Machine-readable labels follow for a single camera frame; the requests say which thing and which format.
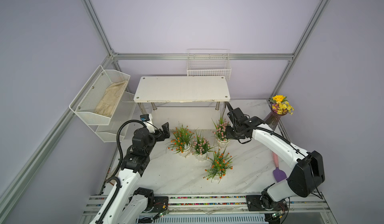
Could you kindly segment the pink flower pot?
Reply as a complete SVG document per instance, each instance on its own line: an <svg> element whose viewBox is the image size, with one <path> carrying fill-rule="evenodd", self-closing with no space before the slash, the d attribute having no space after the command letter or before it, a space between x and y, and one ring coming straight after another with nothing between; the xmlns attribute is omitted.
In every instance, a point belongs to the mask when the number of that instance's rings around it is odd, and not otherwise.
<svg viewBox="0 0 384 224"><path fill-rule="evenodd" d="M230 122L228 122L225 118L220 117L219 120L213 121L215 130L213 131L215 139L220 148L225 148L230 142L227 136L227 127L231 126Z"/></svg>
<svg viewBox="0 0 384 224"><path fill-rule="evenodd" d="M197 131L192 148L192 154L198 161L207 161L210 153L214 151L214 146L206 138L203 131Z"/></svg>

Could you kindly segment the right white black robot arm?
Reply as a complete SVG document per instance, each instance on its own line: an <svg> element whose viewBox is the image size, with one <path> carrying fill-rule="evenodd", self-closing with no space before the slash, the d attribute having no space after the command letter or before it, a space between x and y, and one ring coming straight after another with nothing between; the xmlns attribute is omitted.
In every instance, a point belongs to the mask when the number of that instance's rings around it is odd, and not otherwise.
<svg viewBox="0 0 384 224"><path fill-rule="evenodd" d="M325 181L322 155L317 151L308 152L276 133L259 117L247 117L240 108L234 109L226 103L231 125L227 127L230 140L247 144L258 141L282 159L292 170L284 180L266 187L254 201L247 197L249 209L255 205L257 210L272 211L279 203L292 197L308 197L317 191Z"/></svg>

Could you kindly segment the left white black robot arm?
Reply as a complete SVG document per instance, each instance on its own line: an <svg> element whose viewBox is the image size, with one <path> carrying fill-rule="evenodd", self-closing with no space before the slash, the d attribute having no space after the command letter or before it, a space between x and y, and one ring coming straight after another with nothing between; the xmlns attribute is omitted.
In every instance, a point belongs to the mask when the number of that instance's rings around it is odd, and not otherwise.
<svg viewBox="0 0 384 224"><path fill-rule="evenodd" d="M142 125L134 131L132 146L123 155L120 134L130 123ZM150 162L150 154L157 142L170 137L168 122L152 133L146 124L140 120L124 122L118 129L116 142L120 160L118 169L107 182L115 181L115 185L103 206L91 221L92 224L135 224L140 214L150 211L154 206L154 191L146 188L135 189L137 181L143 176Z"/></svg>

